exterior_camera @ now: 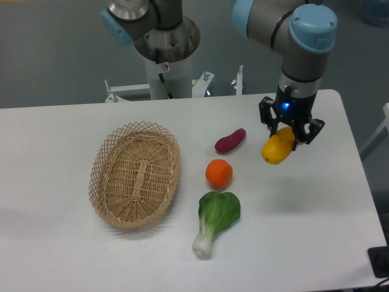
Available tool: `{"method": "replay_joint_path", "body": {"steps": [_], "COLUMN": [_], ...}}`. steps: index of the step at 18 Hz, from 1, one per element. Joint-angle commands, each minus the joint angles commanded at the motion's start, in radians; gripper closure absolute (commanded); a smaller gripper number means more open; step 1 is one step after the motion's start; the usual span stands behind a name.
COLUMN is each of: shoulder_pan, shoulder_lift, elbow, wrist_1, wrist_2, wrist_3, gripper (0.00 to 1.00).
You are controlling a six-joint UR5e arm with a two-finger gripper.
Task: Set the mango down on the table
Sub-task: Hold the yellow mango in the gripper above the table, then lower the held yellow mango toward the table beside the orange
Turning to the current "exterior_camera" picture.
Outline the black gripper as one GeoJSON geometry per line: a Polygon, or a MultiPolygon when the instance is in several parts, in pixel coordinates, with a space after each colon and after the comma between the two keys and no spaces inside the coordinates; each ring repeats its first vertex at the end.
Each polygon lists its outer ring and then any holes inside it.
{"type": "Polygon", "coordinates": [[[312,107],[316,94],[307,97],[288,96],[283,90],[277,88],[275,100],[265,96],[259,103],[261,123],[266,124],[272,137],[278,130],[278,124],[283,122],[291,124],[294,134],[292,151],[301,144],[309,145],[321,132],[325,122],[312,118],[312,107]]]}

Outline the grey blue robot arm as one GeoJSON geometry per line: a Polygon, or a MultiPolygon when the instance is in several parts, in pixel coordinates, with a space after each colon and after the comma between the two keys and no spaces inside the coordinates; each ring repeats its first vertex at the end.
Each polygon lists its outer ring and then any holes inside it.
{"type": "MultiPolygon", "coordinates": [[[[109,1],[100,17],[116,42],[133,45],[145,60],[151,98],[193,97],[191,58],[197,25],[181,1],[109,1]]],[[[236,1],[234,28],[283,57],[274,99],[264,98],[260,117],[271,135],[292,128],[292,147],[309,144],[324,127],[311,110],[337,30],[336,14],[321,1],[236,1]]]]}

